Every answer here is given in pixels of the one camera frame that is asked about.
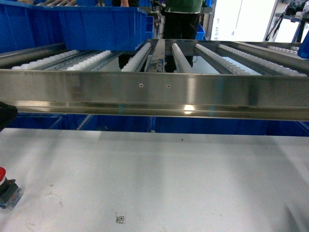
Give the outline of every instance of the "person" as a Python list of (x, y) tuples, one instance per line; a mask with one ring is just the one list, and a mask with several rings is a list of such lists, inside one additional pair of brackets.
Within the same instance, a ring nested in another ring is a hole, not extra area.
[[(112, 0), (113, 6), (123, 6), (123, 7), (138, 7), (139, 0)], [(119, 56), (119, 67), (123, 69), (123, 67), (129, 62), (131, 55), (120, 55)]]
[[(203, 0), (166, 0), (163, 39), (194, 40)], [(186, 56), (191, 67), (193, 56)], [(173, 56), (166, 57), (165, 72), (176, 70)]]

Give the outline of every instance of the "green shirt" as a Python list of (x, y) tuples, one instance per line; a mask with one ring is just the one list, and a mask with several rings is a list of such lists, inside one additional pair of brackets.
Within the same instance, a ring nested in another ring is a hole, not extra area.
[(166, 0), (166, 12), (200, 13), (203, 0)]

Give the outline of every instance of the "blue plastic bin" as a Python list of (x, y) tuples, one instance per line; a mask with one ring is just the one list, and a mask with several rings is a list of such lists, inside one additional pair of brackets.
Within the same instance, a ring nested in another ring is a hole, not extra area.
[(36, 47), (64, 42), (58, 12), (52, 8), (33, 6), (29, 21)]
[(153, 39), (155, 32), (154, 17), (147, 16), (146, 23), (146, 39)]
[[(105, 0), (105, 6), (112, 6), (112, 0)], [(151, 2), (149, 0), (140, 0), (139, 6), (151, 6)]]
[(7, 127), (24, 129), (55, 129), (60, 130), (63, 115), (23, 114), (18, 116)]
[(156, 117), (159, 133), (265, 135), (267, 121), (212, 118)]
[(196, 40), (204, 40), (205, 30), (203, 29), (202, 25), (199, 24), (197, 28), (197, 35), (195, 36)]
[(297, 121), (270, 121), (266, 135), (309, 137), (309, 123)]
[(87, 115), (19, 113), (9, 128), (76, 130)]
[(0, 53), (35, 47), (30, 9), (28, 4), (0, 0)]
[(151, 2), (149, 0), (140, 0), (139, 6), (151, 6)]
[(58, 13), (51, 7), (0, 0), (0, 53), (63, 42)]
[(212, 6), (212, 0), (206, 0), (206, 5), (207, 5), (207, 7), (211, 7)]
[(135, 7), (54, 7), (68, 50), (135, 51), (146, 40), (146, 12)]
[(307, 33), (303, 43), (298, 50), (298, 56), (304, 59), (309, 59), (309, 33)]
[(96, 6), (98, 0), (77, 0), (78, 6)]
[(105, 0), (105, 6), (112, 6), (112, 0)]
[(80, 130), (150, 132), (151, 117), (92, 115)]

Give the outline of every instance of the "qr code sticker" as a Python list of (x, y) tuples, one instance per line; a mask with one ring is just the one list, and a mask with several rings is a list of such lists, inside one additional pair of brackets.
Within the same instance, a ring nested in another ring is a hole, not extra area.
[(125, 224), (126, 223), (126, 213), (116, 213), (116, 223)]

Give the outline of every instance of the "white table surface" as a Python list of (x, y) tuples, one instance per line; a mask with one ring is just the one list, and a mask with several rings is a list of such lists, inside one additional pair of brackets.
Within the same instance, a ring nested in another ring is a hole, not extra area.
[(309, 229), (309, 138), (4, 129), (0, 166), (1, 232)]

